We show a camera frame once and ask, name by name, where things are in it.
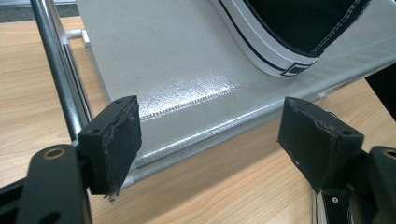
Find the white rubber sole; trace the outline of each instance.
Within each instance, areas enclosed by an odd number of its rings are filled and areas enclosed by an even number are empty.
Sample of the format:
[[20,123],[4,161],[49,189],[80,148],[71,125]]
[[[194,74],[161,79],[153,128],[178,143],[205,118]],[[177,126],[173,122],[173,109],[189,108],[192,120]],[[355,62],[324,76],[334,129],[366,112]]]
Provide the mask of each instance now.
[[210,0],[247,57],[264,73],[293,77],[318,60],[297,54],[277,42],[260,24],[244,0]]

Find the wooden floor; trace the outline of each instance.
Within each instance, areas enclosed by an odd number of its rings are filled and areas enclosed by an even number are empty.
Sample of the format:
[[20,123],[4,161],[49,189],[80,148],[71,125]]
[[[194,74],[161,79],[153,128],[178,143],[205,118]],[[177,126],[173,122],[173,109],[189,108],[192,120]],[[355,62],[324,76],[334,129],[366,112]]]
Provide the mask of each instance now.
[[[63,20],[81,28],[79,18]],[[105,102],[81,39],[71,41],[93,111]],[[0,24],[0,187],[25,176],[40,149],[69,143],[33,21]],[[366,135],[363,148],[396,147],[396,123],[364,80],[317,105]],[[123,190],[91,196],[94,223],[310,223],[311,188],[276,142],[279,120]]]

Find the wooden table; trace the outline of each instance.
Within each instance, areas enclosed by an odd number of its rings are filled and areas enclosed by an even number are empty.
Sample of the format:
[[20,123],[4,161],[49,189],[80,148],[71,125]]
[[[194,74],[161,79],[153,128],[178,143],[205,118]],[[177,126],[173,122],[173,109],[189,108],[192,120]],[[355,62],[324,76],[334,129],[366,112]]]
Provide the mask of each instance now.
[[[80,18],[63,19],[66,29]],[[105,107],[82,39],[71,40],[93,114]],[[25,176],[40,149],[69,143],[35,21],[0,24],[0,187]],[[396,123],[364,80],[317,105],[396,147]],[[91,196],[94,223],[310,223],[312,191],[276,142],[279,119],[173,165],[109,203]]]

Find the gray fabric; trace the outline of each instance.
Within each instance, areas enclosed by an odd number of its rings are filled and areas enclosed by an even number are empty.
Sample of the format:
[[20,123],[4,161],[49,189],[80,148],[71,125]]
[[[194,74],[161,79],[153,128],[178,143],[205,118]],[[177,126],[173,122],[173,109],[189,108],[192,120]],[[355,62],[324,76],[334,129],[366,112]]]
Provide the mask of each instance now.
[[139,169],[125,186],[275,118],[287,95],[316,100],[396,61],[391,0],[374,0],[316,64],[290,78],[257,69],[209,0],[78,0],[78,9],[108,99],[136,94],[141,104]]

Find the black sneaker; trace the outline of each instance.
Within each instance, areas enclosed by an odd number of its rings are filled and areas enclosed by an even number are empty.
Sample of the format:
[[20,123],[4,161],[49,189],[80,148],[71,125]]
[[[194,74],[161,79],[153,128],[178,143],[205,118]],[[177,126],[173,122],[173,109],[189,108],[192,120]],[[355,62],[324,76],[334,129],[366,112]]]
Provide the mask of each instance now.
[[263,72],[292,77],[311,66],[370,0],[211,0],[242,51]]

